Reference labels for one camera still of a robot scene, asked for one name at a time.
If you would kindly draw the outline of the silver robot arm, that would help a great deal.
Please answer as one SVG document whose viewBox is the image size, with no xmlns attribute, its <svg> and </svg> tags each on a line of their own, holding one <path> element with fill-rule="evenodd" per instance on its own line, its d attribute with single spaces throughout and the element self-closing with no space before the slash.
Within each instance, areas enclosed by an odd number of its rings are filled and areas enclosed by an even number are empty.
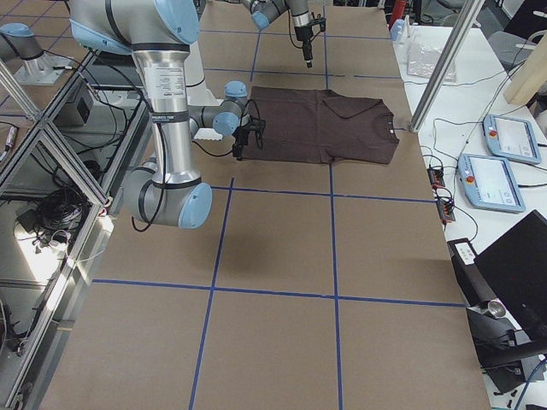
<svg viewBox="0 0 547 410">
<path fill-rule="evenodd" d="M 188 103 L 185 61 L 199 34 L 192 1 L 73 1 L 74 38 L 85 47 L 130 55 L 143 84 L 155 153 L 126 177 L 123 197 L 134 220 L 197 229 L 208 218 L 213 192 L 195 168 L 191 145 L 200 128 L 223 137 L 243 125 L 247 93 L 227 91 L 218 106 Z"/>
<path fill-rule="evenodd" d="M 289 15 L 294 33 L 300 45 L 293 44 L 303 52 L 307 68 L 313 67 L 313 18 L 309 4 L 305 0 L 240 1 L 250 12 L 251 19 L 259 30 L 268 28 L 284 13 Z"/>
</svg>

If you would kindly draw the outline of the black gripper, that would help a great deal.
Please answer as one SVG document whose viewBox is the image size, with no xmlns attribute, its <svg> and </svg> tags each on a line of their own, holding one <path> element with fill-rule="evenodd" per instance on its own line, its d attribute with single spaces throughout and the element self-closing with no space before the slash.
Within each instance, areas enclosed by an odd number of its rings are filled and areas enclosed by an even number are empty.
<svg viewBox="0 0 547 410">
<path fill-rule="evenodd" d="M 232 145 L 232 156 L 239 159 L 243 155 L 244 148 L 249 144 L 250 127 L 248 124 L 239 126 L 233 133 L 234 144 Z"/>
<path fill-rule="evenodd" d="M 310 25 L 307 26 L 296 26 L 294 28 L 295 34 L 297 36 L 297 41 L 301 43 L 301 48 L 303 52 L 303 59 L 305 60 L 306 67 L 313 67 L 313 51 L 312 51 L 312 37 L 313 30 Z"/>
</svg>

